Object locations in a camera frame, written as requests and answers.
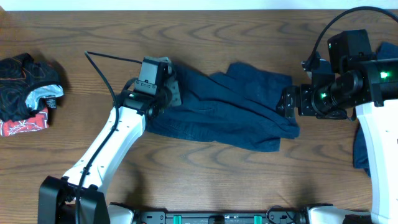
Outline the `navy blue shorts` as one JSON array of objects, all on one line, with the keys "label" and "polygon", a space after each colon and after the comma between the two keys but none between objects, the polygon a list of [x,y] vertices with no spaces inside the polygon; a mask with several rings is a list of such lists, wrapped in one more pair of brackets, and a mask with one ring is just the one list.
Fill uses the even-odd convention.
[{"label": "navy blue shorts", "polygon": [[259,152],[278,151],[281,139],[299,136],[297,122],[277,113],[283,89],[292,84],[290,76],[241,62],[211,75],[184,65],[175,70],[182,104],[151,121],[148,132]]}]

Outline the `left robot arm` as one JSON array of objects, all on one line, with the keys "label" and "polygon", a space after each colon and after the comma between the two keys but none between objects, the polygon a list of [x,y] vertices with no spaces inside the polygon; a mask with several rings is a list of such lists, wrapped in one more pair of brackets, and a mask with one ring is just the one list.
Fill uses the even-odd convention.
[{"label": "left robot arm", "polygon": [[134,223],[134,210],[107,204],[106,192],[146,124],[166,108],[181,104],[173,67],[142,67],[129,80],[99,135],[80,160],[58,179],[48,176],[39,189],[38,223]]}]

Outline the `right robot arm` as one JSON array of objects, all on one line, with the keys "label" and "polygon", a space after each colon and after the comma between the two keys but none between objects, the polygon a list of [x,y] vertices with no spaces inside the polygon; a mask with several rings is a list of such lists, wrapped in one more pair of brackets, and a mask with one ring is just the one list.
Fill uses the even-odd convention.
[{"label": "right robot arm", "polygon": [[330,60],[315,56],[311,84],[288,86],[277,111],[318,119],[358,119],[372,184],[372,209],[354,212],[330,204],[307,206],[298,223],[397,223],[397,59],[378,59],[366,30],[328,39]]}]

